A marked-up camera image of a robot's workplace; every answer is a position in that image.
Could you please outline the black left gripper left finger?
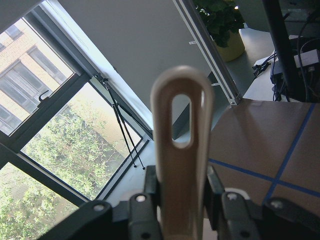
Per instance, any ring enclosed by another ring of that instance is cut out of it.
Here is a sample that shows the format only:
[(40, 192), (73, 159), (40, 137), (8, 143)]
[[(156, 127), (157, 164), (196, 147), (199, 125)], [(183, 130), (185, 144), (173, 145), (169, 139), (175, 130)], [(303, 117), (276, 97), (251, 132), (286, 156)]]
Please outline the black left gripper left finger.
[(144, 189), (111, 206), (93, 200), (58, 223), (42, 240), (161, 240), (157, 219), (158, 180), (155, 166), (147, 166)]

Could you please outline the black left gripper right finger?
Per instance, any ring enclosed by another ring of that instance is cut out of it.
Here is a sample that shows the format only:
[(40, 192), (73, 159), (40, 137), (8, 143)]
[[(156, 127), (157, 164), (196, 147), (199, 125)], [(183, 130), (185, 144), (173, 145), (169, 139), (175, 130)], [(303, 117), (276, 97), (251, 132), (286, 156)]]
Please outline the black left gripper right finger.
[(226, 191), (212, 165), (207, 167), (204, 206), (219, 240), (318, 240), (320, 218), (282, 198), (263, 205)]

